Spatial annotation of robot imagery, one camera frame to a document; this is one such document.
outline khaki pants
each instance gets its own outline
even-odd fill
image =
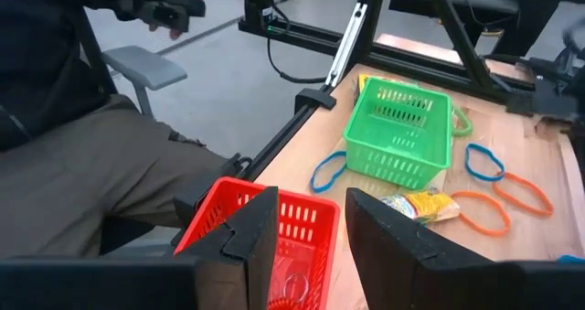
[[[98,255],[105,216],[178,226],[172,197],[190,177],[225,159],[132,102],[109,103],[0,154],[0,258]]]

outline yellow package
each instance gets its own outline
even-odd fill
[[[386,205],[420,223],[436,222],[459,216],[461,208],[437,189],[396,194],[380,199]]]
[[[390,80],[390,81],[394,81],[394,82],[399,82],[399,83],[403,83],[403,84],[407,84],[407,85],[416,85],[415,82],[406,82],[403,80],[395,80],[392,78],[372,76],[372,75],[368,75],[365,73],[360,73],[359,77],[358,77],[358,83],[357,83],[359,91],[362,91],[364,89],[364,87],[366,87],[366,81],[368,78],[378,78],[378,79],[382,79],[382,80]]]

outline red plastic basket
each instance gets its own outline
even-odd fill
[[[264,188],[235,178],[219,179],[175,252],[205,236]],[[325,309],[339,212],[331,201],[279,190],[279,234],[269,303],[286,297],[303,310]]]

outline rubber band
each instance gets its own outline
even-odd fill
[[[329,180],[329,182],[325,183],[324,185],[318,187],[314,184],[314,179],[317,176],[317,172],[319,171],[319,169],[321,169],[321,167],[323,167],[325,164],[327,164],[328,162],[330,162],[331,160],[337,158],[337,157],[346,157],[347,156],[347,152],[345,151],[337,151],[334,152],[332,154],[330,154],[324,161],[321,162],[321,164],[319,164],[317,166],[317,168],[314,170],[313,175],[311,176],[311,190],[318,194],[318,193],[322,193],[327,191],[328,189],[330,189],[333,184],[335,183],[335,181],[344,173],[344,171],[346,170],[347,165],[344,164],[343,167],[341,167],[338,171],[336,171],[333,176],[331,176],[331,179]]]
[[[547,195],[545,195],[544,192],[542,192],[542,190],[537,187],[534,183],[530,182],[530,181],[526,181],[524,178],[520,177],[520,176],[516,176],[512,173],[504,173],[504,178],[509,178],[514,182],[517,182],[519,185],[523,186],[523,187],[527,187],[529,188],[538,198],[538,200],[540,200],[540,202],[545,206],[546,209],[539,209],[539,208],[533,208],[531,206],[528,206],[527,204],[523,203],[522,201],[518,200],[517,198],[515,198],[514,196],[506,193],[504,190],[502,190],[496,182],[494,182],[492,184],[492,188],[494,190],[494,192],[496,193],[496,195],[500,196],[501,198],[504,198],[505,200],[509,201],[510,203],[532,213],[538,216],[543,216],[543,217],[549,217],[552,215],[553,211],[555,210],[555,207],[552,205],[552,203],[550,202],[550,200],[548,199]]]
[[[461,110],[460,107],[454,106],[453,113],[455,114],[455,116],[457,116],[459,120],[463,122],[463,128],[457,129],[453,126],[452,135],[455,137],[471,135],[473,133],[473,124],[469,117],[467,117],[465,112],[463,112],[463,110]]]
[[[481,200],[485,200],[488,204],[492,205],[492,207],[494,207],[495,210],[497,210],[497,212],[502,217],[502,220],[504,221],[504,227],[502,229],[489,230],[489,229],[486,229],[486,228],[480,226],[479,224],[473,222],[471,219],[469,219],[469,217],[467,215],[460,213],[459,217],[461,218],[461,220],[463,222],[465,222],[467,225],[469,225],[472,229],[474,229],[477,232],[482,233],[484,235],[490,236],[490,237],[502,237],[505,234],[507,234],[508,231],[510,231],[510,227],[512,226],[512,221],[511,221],[510,217],[505,212],[502,205],[500,205],[493,198],[491,198],[487,195],[484,195],[482,193],[473,192],[473,191],[459,191],[459,192],[455,192],[454,194],[451,195],[451,198],[457,198],[457,197],[478,198]]]
[[[482,154],[489,156],[490,159],[494,162],[494,164],[496,164],[500,168],[500,173],[498,173],[496,176],[486,176],[481,173],[475,172],[472,169],[471,164],[469,163],[470,153],[472,150],[478,151]],[[490,149],[479,144],[468,144],[467,147],[465,148],[465,168],[467,169],[467,172],[469,172],[469,174],[471,174],[473,177],[488,182],[495,182],[501,180],[502,178],[504,178],[505,173],[504,164],[502,164],[502,162],[495,157],[495,155],[492,153],[492,151],[490,151]]]
[[[585,259],[573,255],[561,255],[557,261],[561,263],[585,263]]]

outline black cable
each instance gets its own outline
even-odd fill
[[[467,6],[469,7],[469,12],[472,15],[473,21],[482,27],[489,27],[491,25],[502,23],[502,22],[516,18],[516,29],[520,28],[520,18],[522,16],[522,11],[519,8],[518,8],[518,14],[516,16],[503,17],[503,18],[500,18],[500,19],[497,19],[497,20],[494,20],[491,22],[482,22],[479,19],[477,19],[477,17],[475,16],[475,11],[473,10],[473,5],[472,5],[471,1],[470,0],[464,0],[464,1],[467,4]]]
[[[268,52],[268,61],[271,63],[272,68],[279,74],[279,76],[282,79],[287,80],[289,82],[298,83],[298,84],[313,84],[313,83],[325,82],[327,80],[327,77],[321,77],[321,78],[297,78],[297,77],[293,77],[293,76],[291,76],[291,75],[283,72],[282,70],[280,70],[280,69],[278,69],[276,67],[276,65],[274,64],[274,61],[272,60],[271,36],[283,36],[283,35],[286,35],[287,33],[289,33],[289,31],[291,30],[291,20],[276,5],[276,3],[274,3],[274,0],[269,0],[269,4],[272,7],[272,9],[274,10],[274,12],[278,13],[278,15],[280,15],[282,17],[282,19],[284,20],[284,25],[285,25],[284,30],[281,31],[281,32],[279,32],[279,33],[273,33],[273,32],[271,32],[269,26],[266,26],[265,27],[265,31],[266,31],[266,34],[267,34],[267,36],[266,36],[266,50]]]

